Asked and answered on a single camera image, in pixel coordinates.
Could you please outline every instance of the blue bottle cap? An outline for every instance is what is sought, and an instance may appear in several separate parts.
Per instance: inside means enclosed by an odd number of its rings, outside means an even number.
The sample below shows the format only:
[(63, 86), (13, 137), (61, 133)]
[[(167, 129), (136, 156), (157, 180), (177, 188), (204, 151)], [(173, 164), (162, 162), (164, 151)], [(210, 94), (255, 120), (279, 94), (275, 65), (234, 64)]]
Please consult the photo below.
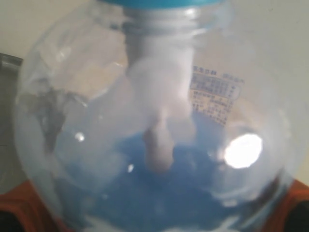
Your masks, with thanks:
[(201, 6), (223, 0), (102, 0), (130, 8), (162, 9), (186, 6)]

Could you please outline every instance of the white wall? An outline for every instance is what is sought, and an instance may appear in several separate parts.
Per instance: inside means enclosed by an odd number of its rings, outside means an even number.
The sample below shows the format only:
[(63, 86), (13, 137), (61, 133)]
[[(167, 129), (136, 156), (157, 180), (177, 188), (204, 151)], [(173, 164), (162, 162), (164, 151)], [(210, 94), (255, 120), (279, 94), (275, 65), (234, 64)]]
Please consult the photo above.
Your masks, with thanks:
[[(86, 0), (0, 0), (0, 52), (25, 57), (45, 29), (83, 2)], [(235, 2), (269, 23), (285, 43), (295, 74), (309, 86), (309, 1)], [(309, 184), (309, 156), (298, 178)]]

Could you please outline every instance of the orange surface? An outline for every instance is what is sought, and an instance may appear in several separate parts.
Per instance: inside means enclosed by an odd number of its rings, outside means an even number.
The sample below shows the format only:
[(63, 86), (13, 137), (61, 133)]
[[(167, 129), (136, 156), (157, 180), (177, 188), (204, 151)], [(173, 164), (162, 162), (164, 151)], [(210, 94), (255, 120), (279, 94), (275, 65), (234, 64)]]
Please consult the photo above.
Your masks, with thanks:
[[(288, 213), (304, 200), (309, 200), (309, 187), (295, 181), (261, 232), (282, 232)], [(29, 181), (0, 195), (0, 210), (13, 213), (25, 232), (73, 232), (51, 217)]]

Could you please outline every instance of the plastic bottle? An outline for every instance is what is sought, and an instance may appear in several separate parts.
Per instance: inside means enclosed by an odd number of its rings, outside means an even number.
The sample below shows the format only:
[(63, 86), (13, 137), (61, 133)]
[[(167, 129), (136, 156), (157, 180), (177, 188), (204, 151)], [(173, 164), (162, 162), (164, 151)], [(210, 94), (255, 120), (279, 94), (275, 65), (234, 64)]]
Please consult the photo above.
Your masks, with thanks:
[(262, 226), (308, 131), (270, 44), (230, 1), (93, 0), (57, 22), (15, 103), (17, 151), (49, 210), (84, 232)]

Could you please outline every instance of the nutrition label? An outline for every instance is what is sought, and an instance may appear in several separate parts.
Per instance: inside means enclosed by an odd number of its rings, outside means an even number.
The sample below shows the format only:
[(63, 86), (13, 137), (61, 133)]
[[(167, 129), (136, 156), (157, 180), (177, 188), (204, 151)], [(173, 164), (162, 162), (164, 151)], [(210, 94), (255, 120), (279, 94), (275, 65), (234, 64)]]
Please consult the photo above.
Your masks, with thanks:
[(219, 76), (217, 71), (195, 66), (190, 86), (193, 110), (225, 125), (243, 84), (244, 80), (232, 75)]

